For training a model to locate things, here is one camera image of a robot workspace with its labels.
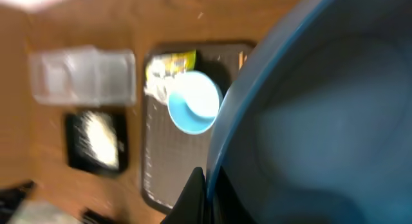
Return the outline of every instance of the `yellow packet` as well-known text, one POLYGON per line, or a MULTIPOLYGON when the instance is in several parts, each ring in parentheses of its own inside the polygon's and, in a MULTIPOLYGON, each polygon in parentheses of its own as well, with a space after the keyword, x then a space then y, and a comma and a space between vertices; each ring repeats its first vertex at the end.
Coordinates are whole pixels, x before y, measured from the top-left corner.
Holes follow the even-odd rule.
POLYGON ((174 76, 194 69, 196 50, 154 56, 146 66, 145 94, 166 104, 174 76))

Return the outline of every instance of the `light blue cup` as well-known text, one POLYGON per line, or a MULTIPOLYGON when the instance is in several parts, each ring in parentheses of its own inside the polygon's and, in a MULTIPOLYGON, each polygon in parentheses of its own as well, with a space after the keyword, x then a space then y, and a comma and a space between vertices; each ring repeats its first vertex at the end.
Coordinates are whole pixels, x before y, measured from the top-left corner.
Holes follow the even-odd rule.
POLYGON ((223 100, 220 88, 200 71, 179 75, 167 100, 175 126, 190 135, 206 132, 213 126, 223 100))

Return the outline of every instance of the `wooden surface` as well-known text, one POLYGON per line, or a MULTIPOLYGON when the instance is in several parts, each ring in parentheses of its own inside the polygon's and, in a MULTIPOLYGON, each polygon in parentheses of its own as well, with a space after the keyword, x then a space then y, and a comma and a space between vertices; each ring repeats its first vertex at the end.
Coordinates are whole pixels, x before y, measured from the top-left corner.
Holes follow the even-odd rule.
POLYGON ((260 41, 299 0, 69 0, 35 15, 0 7, 0 186, 33 178, 33 198, 78 217, 89 207, 128 223, 159 223, 139 193, 142 59, 171 41, 260 41), (129 169, 117 180, 65 164, 62 114, 74 107, 42 106, 30 96, 28 52, 93 44, 132 49, 138 104, 127 108, 129 169))

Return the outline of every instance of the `blue bowl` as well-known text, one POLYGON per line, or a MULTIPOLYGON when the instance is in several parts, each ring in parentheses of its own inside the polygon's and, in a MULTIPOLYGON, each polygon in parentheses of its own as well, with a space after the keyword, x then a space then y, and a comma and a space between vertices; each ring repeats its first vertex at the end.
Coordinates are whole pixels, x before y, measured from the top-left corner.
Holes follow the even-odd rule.
POLYGON ((178 129, 190 135, 198 135, 213 125, 216 117, 199 117, 188 107, 183 95, 171 93, 168 101, 169 114, 178 129))
POLYGON ((216 94, 212 92, 209 95, 213 95, 212 99, 215 102, 217 100, 219 101, 220 107, 223 98, 219 87, 210 78, 208 78, 206 74, 200 71, 187 72, 179 79, 176 79, 175 83, 177 83, 178 86, 173 92, 171 92, 167 100, 169 115, 173 123, 178 129, 190 135, 198 135, 206 132, 213 126, 213 123, 217 117, 217 114, 215 116, 206 117, 201 116, 199 113, 193 112, 192 109, 196 108, 196 106, 191 107, 186 101, 187 97, 185 97, 185 94, 186 96, 190 95, 189 98, 198 98, 198 94, 196 92, 193 93, 193 91, 196 91, 196 88, 194 87, 202 84, 202 82, 206 82, 206 84, 209 85, 209 89, 214 88, 216 90, 216 94))

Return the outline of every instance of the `clear plastic container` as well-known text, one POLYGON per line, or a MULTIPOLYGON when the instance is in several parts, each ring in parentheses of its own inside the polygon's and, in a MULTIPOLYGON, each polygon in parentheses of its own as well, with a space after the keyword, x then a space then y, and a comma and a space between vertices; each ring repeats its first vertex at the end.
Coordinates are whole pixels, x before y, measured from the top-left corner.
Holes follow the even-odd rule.
POLYGON ((30 55, 34 99, 47 105, 136 103, 135 56, 130 50, 101 51, 93 46, 30 55))

